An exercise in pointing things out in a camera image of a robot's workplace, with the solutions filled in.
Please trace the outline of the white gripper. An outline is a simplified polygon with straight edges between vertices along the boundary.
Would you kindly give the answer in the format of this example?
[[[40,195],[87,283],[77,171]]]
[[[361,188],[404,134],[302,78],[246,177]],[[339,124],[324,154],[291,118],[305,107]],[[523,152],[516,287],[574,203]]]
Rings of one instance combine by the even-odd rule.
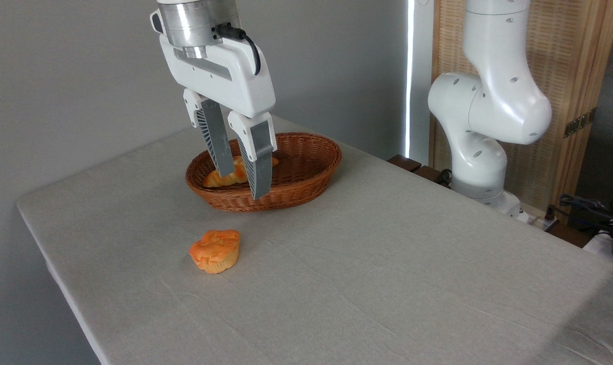
[[[238,137],[251,196],[258,200],[268,194],[272,153],[277,150],[268,112],[276,97],[264,54],[259,52],[261,70],[256,76],[255,56],[246,42],[224,39],[206,46],[206,58],[194,59],[164,35],[159,35],[159,41],[174,80],[187,88],[183,98],[191,125],[202,134],[219,176],[235,171],[222,104],[234,110],[228,114],[228,123]]]

